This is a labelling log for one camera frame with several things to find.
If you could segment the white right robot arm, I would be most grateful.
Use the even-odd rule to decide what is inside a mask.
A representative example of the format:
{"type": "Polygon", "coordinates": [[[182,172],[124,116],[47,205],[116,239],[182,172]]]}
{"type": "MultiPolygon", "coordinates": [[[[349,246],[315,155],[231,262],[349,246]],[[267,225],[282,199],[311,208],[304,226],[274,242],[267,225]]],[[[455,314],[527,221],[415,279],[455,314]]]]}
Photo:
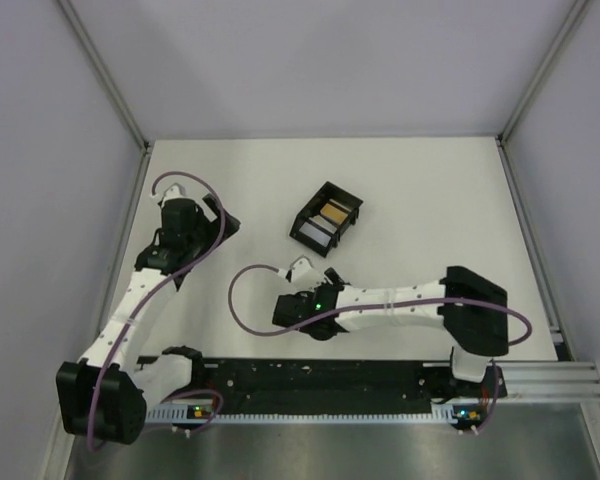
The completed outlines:
{"type": "Polygon", "coordinates": [[[490,360],[509,353],[507,306],[504,288],[462,266],[399,288],[359,288],[331,271],[315,287],[279,296],[272,324],[319,341],[380,327],[439,330],[453,340],[447,384],[467,396],[482,385],[490,360]]]}

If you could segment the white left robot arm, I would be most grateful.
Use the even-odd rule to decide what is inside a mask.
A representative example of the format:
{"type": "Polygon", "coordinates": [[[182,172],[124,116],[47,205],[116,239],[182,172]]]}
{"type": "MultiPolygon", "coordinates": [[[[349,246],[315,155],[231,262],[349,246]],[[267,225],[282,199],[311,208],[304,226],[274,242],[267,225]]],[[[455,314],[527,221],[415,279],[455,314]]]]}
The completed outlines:
{"type": "Polygon", "coordinates": [[[164,349],[139,363],[157,320],[189,272],[240,228],[212,194],[196,202],[170,188],[159,200],[159,228],[136,257],[124,295],[103,330],[76,362],[64,362],[56,388],[65,431],[123,445],[140,435],[149,410],[175,395],[196,396],[206,387],[201,353],[186,346],[164,349]]]}

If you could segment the black plastic card tray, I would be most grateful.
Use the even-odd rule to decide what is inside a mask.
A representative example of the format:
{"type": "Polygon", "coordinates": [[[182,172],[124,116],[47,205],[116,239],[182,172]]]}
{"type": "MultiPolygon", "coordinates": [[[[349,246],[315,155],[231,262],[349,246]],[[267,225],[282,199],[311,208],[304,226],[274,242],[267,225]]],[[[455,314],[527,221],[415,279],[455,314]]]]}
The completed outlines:
{"type": "Polygon", "coordinates": [[[289,236],[319,256],[326,258],[329,252],[339,245],[344,233],[357,223],[362,205],[362,199],[327,181],[296,215],[289,236]],[[330,199],[346,205],[351,210],[346,222],[342,225],[333,224],[320,215],[321,208],[330,199]],[[321,247],[299,232],[300,227],[307,221],[319,225],[332,234],[332,240],[327,248],[321,247]]]}

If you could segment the grey blue card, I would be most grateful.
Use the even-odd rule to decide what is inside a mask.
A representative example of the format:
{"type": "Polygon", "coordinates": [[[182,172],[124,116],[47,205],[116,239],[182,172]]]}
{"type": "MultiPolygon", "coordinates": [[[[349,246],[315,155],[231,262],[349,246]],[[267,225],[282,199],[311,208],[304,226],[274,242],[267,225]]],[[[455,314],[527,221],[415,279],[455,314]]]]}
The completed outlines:
{"type": "Polygon", "coordinates": [[[327,248],[332,240],[332,234],[328,230],[325,230],[319,225],[315,225],[309,221],[305,222],[300,227],[299,232],[324,248],[327,248]]]}

